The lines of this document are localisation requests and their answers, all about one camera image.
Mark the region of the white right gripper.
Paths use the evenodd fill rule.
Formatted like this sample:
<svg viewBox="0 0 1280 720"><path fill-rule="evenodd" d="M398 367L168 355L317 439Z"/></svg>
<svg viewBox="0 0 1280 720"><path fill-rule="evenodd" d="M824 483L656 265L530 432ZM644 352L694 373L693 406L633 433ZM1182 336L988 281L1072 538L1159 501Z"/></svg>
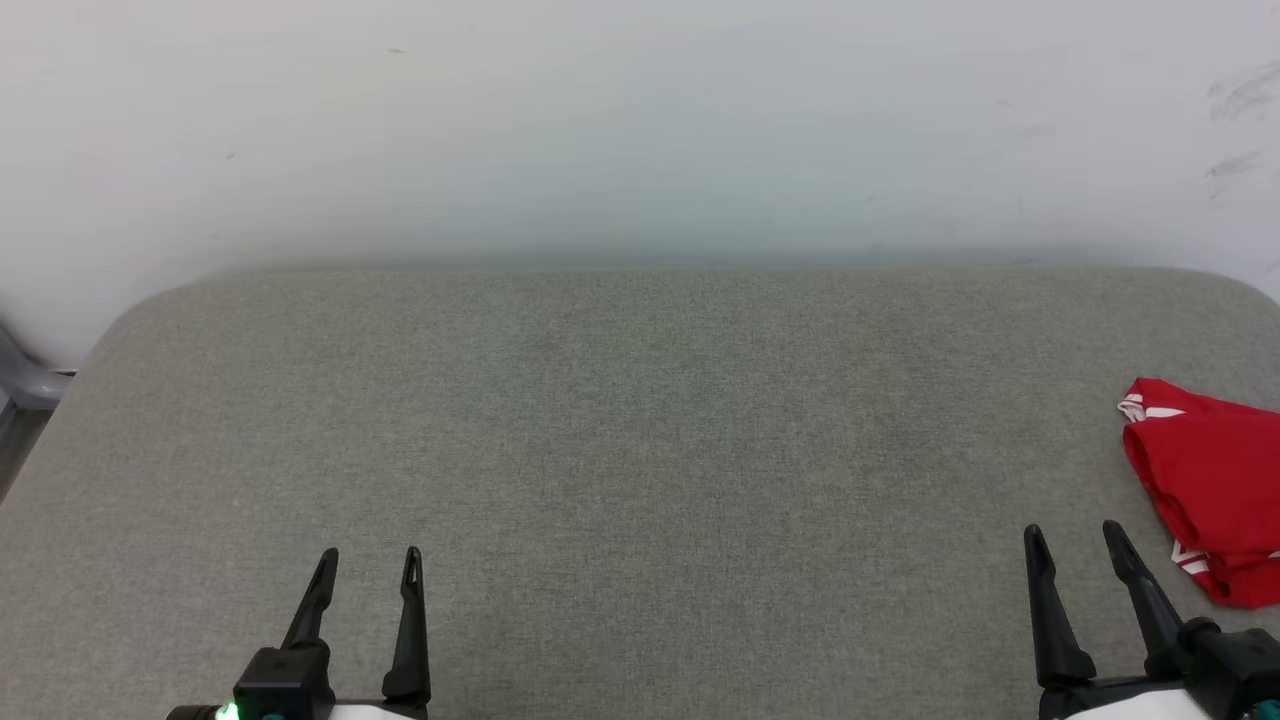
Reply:
<svg viewBox="0 0 1280 720"><path fill-rule="evenodd" d="M1041 719L1213 719L1217 678L1185 675L1179 643L1183 620L1142 560L1123 525L1106 520L1105 543L1116 578L1126 587L1146 647L1149 676L1093 682L1093 659L1079 646L1056 587L1056 565L1037 524L1023 532L1036 680Z"/></svg>

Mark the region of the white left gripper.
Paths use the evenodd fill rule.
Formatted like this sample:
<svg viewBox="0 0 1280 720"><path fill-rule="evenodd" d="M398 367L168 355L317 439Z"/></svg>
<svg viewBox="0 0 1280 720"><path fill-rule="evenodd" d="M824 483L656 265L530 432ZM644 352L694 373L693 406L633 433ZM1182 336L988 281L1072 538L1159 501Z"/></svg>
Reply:
<svg viewBox="0 0 1280 720"><path fill-rule="evenodd" d="M282 642L283 650L324 644L323 615L332 602L339 550L325 550L310 578ZM433 697L425 580L420 548L410 546L399 582L402 609L390 669L381 683L383 700L338 700L330 720L426 720Z"/></svg>

